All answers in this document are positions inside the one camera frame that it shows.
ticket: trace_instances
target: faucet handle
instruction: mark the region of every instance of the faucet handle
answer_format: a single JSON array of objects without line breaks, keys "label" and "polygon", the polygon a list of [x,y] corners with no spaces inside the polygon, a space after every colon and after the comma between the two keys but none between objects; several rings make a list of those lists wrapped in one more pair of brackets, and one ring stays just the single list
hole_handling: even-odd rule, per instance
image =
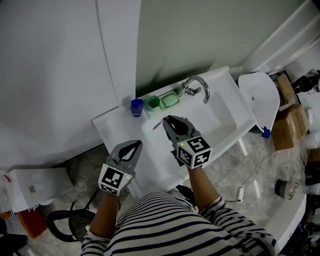
[{"label": "faucet handle", "polygon": [[197,89],[188,88],[185,92],[190,96],[195,96],[197,93],[201,92],[201,87],[198,87]]},{"label": "faucet handle", "polygon": [[195,89],[194,94],[200,93],[201,92],[201,87],[198,87],[197,89]]}]

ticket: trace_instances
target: chrome faucet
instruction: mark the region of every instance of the chrome faucet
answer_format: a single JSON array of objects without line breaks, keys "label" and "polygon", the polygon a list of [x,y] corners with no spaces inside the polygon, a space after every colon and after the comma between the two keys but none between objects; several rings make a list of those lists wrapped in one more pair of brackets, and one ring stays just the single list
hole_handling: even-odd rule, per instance
[{"label": "chrome faucet", "polygon": [[198,87],[197,89],[189,88],[189,85],[193,80],[198,81],[203,86],[204,93],[205,93],[203,103],[207,104],[210,98],[209,86],[207,85],[206,81],[198,75],[193,75],[190,78],[188,78],[185,82],[182,82],[178,87],[178,89],[175,90],[176,94],[178,95],[178,97],[181,97],[183,92],[185,92],[188,95],[194,96],[197,93],[201,92],[201,87]]}]

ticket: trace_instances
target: fiducial marker cube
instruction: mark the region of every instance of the fiducial marker cube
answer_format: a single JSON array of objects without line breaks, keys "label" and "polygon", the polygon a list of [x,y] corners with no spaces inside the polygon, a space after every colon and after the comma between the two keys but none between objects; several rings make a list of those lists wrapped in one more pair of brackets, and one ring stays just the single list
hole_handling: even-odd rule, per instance
[{"label": "fiducial marker cube", "polygon": [[177,143],[176,157],[191,169],[207,163],[213,148],[204,140],[203,136],[197,136]]},{"label": "fiducial marker cube", "polygon": [[100,189],[119,196],[121,191],[132,179],[132,175],[104,163],[100,172],[98,184]]}]

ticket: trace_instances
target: white sink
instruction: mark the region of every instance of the white sink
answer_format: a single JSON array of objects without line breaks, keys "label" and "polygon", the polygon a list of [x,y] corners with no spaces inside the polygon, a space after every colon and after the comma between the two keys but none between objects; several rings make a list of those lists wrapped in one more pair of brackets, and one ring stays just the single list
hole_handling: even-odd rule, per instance
[{"label": "white sink", "polygon": [[[133,117],[130,105],[120,106],[93,120],[100,136],[109,150],[115,145],[128,140],[141,140],[143,148],[136,165],[135,179],[129,189],[135,198],[154,191],[169,191],[188,177],[185,166],[180,167],[174,156],[172,143],[167,138],[161,125],[153,128],[167,115],[186,117],[201,132],[213,147],[211,163],[230,148],[255,124],[252,111],[245,103],[239,88],[224,67],[200,75],[208,84],[210,99],[203,103],[204,90],[191,97],[183,94],[179,104],[155,112],[142,111],[140,117]],[[175,83],[147,94],[161,96],[173,91],[179,84]],[[191,88],[201,86],[197,81]]]},{"label": "white sink", "polygon": [[252,110],[256,125],[272,130],[280,105],[280,97],[271,78],[262,72],[243,74],[238,79],[239,89]]}]

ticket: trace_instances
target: human arm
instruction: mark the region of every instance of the human arm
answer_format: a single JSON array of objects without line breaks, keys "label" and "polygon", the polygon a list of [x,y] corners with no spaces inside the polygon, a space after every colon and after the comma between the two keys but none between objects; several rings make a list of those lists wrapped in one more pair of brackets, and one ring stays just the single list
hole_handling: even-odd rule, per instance
[{"label": "human arm", "polygon": [[201,167],[188,169],[199,214],[233,236],[244,252],[251,255],[277,255],[273,236],[238,212],[229,208]]},{"label": "human arm", "polygon": [[202,167],[187,168],[196,206],[199,211],[209,206],[220,195],[211,184]]},{"label": "human arm", "polygon": [[103,255],[115,229],[117,218],[117,196],[103,192],[99,208],[91,222],[88,235],[84,238],[81,255]]}]

